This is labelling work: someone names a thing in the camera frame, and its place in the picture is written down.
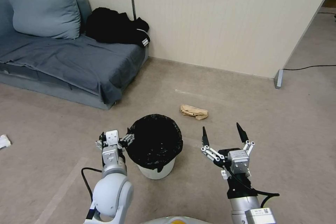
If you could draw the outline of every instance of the electrical cord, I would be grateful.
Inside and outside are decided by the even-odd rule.
[[[334,13],[334,12],[318,12],[318,14],[333,14],[333,15],[336,15],[336,13]]]
[[[272,198],[273,196],[267,196],[266,198],[264,198],[264,200],[262,201],[261,205],[260,205],[260,208],[263,208],[266,201],[268,201],[270,198]]]
[[[227,171],[230,173],[230,175],[231,175],[235,180],[237,180],[237,182],[239,182],[239,184],[241,184],[241,185],[244,186],[245,188],[247,188],[247,189],[249,189],[250,191],[253,191],[253,192],[257,193],[257,194],[261,194],[261,195],[265,195],[265,196],[267,196],[267,197],[262,201],[262,203],[261,203],[261,205],[260,205],[261,208],[263,208],[263,206],[265,205],[266,201],[269,200],[270,198],[280,196],[279,193],[271,193],[271,192],[268,193],[268,192],[264,192],[264,191],[256,190],[256,189],[254,189],[254,188],[252,188],[252,187],[248,187],[248,186],[246,186],[243,182],[241,182],[241,181],[240,181],[240,180],[233,174],[233,172],[231,171],[230,167],[226,167],[226,169],[227,169]]]
[[[336,65],[313,65],[313,66],[307,66],[307,67],[304,67],[304,68],[296,68],[296,69],[288,69],[288,68],[284,68],[284,70],[288,70],[288,71],[296,71],[296,70],[302,70],[302,69],[307,69],[307,68],[310,68],[310,67],[336,67]]]
[[[95,169],[95,168],[91,168],[91,167],[84,167],[84,168],[82,168],[82,170],[81,170],[81,174],[82,174],[84,183],[85,183],[85,185],[86,185],[86,188],[87,188],[87,190],[89,191],[89,194],[90,194],[90,197],[91,197],[91,203],[92,203],[92,201],[93,201],[93,199],[92,199],[92,190],[91,190],[91,188],[90,188],[90,186],[89,186],[88,181],[87,181],[86,178],[85,178],[84,170],[92,170],[92,171],[95,171],[95,172],[102,172],[102,171],[101,171],[101,170],[98,170],[98,169]]]

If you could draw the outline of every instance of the crumpled paper bag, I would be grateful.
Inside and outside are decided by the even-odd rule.
[[[207,110],[198,109],[189,105],[181,105],[180,109],[183,115],[194,116],[197,120],[202,120],[209,116],[209,112]]]

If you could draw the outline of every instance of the floor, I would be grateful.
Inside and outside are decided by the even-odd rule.
[[[336,63],[336,23],[318,14],[287,68]],[[180,104],[209,110],[198,121]],[[278,223],[329,223],[335,218],[336,68],[285,71],[272,79],[149,59],[124,98],[103,111],[0,84],[0,219],[6,224],[82,223],[90,206],[80,168],[100,168],[95,140],[120,135],[140,117],[160,113],[179,125],[184,147],[172,173],[146,179],[127,159],[135,193],[127,224],[169,215],[231,223],[227,183],[200,152],[202,126],[212,147],[240,147],[236,122],[256,142],[252,185],[279,192],[268,201]],[[98,173],[87,171],[93,187]]]

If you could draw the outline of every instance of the black jacket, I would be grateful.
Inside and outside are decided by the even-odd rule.
[[[87,18],[86,36],[101,43],[137,44],[145,47],[150,38],[148,24],[141,18],[129,20],[127,14],[108,8],[97,8]]]

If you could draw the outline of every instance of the sofa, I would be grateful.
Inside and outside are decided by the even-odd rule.
[[[0,0],[0,82],[108,110],[146,62],[148,48],[85,36],[91,7],[76,1],[82,33],[66,40],[16,32],[12,6]]]

